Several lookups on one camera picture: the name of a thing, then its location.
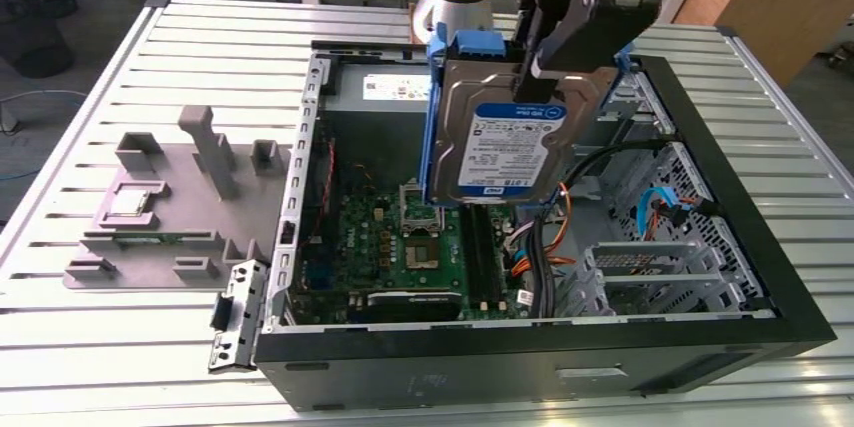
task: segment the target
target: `white label sticker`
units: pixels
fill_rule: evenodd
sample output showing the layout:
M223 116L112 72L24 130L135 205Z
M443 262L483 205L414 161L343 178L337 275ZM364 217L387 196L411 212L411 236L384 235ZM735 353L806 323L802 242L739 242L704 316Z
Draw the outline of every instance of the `white label sticker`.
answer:
M430 99L428 75L370 74L364 77L362 97L364 100Z
M516 304L527 305L528 307L534 305L534 293L519 289L519 293L516 294Z
M482 104L471 121L460 187L482 187L484 195L534 185L548 149L543 138L563 125L558 106Z

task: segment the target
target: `slotted aluminum surface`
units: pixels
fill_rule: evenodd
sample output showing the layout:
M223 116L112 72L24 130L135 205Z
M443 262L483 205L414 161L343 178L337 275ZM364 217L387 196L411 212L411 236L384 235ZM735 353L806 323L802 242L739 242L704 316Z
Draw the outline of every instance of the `slotted aluminum surface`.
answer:
M289 145L309 40L406 43L407 23L406 11L375 8L172 0L145 9L0 237L0 423L718 426L726 416L754 426L846 425L851 184L797 112L764 92L778 96L754 78L748 59L710 28L654 27L636 50L671 61L834 325L839 340L798 358L764 362L684 395L297 415L260 374L207 374L211 292L63 288L121 133L189 142L175 126L179 108L208 103L231 143L271 138ZM508 33L512 17L496 16L496 27Z

